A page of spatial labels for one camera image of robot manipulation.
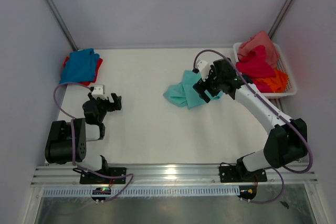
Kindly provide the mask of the teal t shirt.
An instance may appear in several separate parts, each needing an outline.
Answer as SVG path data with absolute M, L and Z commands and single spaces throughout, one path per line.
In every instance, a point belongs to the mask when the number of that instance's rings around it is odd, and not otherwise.
M 178 84 L 170 85 L 163 93 L 163 97 L 179 108 L 186 106 L 188 109 L 192 109 L 206 104 L 193 88 L 193 85 L 196 84 L 200 78 L 201 75 L 199 73 L 194 73 L 190 70 L 184 71 L 182 81 Z

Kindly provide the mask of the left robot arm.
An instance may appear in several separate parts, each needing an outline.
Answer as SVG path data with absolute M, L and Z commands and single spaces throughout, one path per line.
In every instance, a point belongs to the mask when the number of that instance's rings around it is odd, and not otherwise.
M 88 94 L 89 100 L 83 105 L 84 117 L 53 121 L 50 127 L 45 159 L 50 164 L 66 164 L 71 162 L 75 171 L 83 174 L 91 173 L 99 183 L 106 182 L 111 176 L 107 160 L 100 154 L 88 150 L 87 143 L 102 140 L 106 127 L 103 120 L 108 112 L 122 109 L 122 97 L 111 93 L 108 98 L 95 98 Z

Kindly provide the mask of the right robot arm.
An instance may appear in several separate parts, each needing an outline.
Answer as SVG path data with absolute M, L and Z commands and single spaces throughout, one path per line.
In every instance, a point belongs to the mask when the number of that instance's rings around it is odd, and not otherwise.
M 308 155 L 306 123 L 279 111 L 252 81 L 235 71 L 229 59 L 223 58 L 213 63 L 198 60 L 193 71 L 201 75 L 193 85 L 200 98 L 209 102 L 211 97 L 220 92 L 229 95 L 243 105 L 267 133 L 263 149 L 237 160 L 237 178 L 248 180 L 254 172 L 284 167 Z

